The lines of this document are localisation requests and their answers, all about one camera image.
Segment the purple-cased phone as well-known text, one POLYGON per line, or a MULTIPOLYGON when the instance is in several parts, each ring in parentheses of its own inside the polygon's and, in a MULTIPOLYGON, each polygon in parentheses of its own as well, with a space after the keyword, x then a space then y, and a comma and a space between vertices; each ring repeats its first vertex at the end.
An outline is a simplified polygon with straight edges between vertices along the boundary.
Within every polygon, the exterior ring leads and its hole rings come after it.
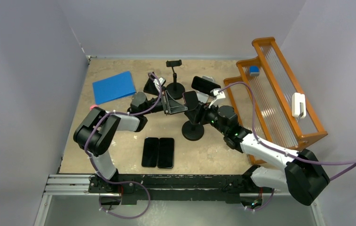
POLYGON ((188 108, 187 109, 188 112, 195 110, 199 104, 199 100, 198 100, 196 91, 184 92, 183 99, 184 99, 186 107, 188 108))

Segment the black round-base pole stand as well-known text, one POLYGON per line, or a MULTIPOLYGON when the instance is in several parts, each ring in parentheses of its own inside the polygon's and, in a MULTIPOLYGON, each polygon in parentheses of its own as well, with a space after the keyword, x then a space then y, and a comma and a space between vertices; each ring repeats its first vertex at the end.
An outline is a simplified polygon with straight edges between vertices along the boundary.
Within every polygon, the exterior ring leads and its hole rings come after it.
POLYGON ((183 97, 183 93, 185 92, 185 87, 177 82, 177 73, 174 70, 174 67, 178 67, 182 65, 182 61, 173 60, 173 61, 166 61, 166 67, 170 67, 173 72, 173 82, 168 84, 166 90, 168 91, 169 95, 176 100, 179 100, 183 97))

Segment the black folding phone stand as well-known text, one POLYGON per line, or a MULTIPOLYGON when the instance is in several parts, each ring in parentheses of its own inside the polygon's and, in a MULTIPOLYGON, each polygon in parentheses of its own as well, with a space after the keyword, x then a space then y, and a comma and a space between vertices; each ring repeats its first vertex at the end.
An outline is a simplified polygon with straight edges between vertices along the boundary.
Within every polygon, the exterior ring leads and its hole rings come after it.
POLYGON ((143 88, 143 92, 147 93, 147 94, 155 95, 155 96, 160 96, 162 94, 162 92, 158 93, 154 87, 154 84, 153 84, 153 79, 156 77, 152 73, 149 73, 148 77, 149 78, 143 88))

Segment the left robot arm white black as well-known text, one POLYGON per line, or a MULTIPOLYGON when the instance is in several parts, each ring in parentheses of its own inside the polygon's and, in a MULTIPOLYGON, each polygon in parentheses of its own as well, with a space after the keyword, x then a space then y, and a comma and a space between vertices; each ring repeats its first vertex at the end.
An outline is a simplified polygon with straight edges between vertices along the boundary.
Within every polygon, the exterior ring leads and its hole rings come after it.
POLYGON ((126 113, 108 112, 98 106, 91 109, 73 134, 73 140, 85 151, 101 180, 100 186, 108 193, 117 190, 121 184, 119 173, 109 154, 109 147, 117 131, 140 132, 148 122, 145 114, 163 111, 167 115, 182 113, 188 107, 161 91, 151 100, 143 92, 133 95, 126 113))

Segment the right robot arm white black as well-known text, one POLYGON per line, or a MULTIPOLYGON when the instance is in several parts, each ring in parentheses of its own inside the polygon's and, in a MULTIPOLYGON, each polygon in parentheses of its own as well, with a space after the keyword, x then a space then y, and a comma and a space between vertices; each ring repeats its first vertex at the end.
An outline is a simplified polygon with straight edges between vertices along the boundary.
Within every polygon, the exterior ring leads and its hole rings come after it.
POLYGON ((289 192, 296 201, 309 206, 329 185, 330 179, 312 151, 286 149, 256 137, 254 132, 239 124, 233 107, 216 107, 200 101, 188 101, 185 105, 188 108, 185 115, 191 123, 210 124, 222 133, 229 148, 256 156, 275 167, 257 166, 242 179, 245 190, 274 188, 289 192))

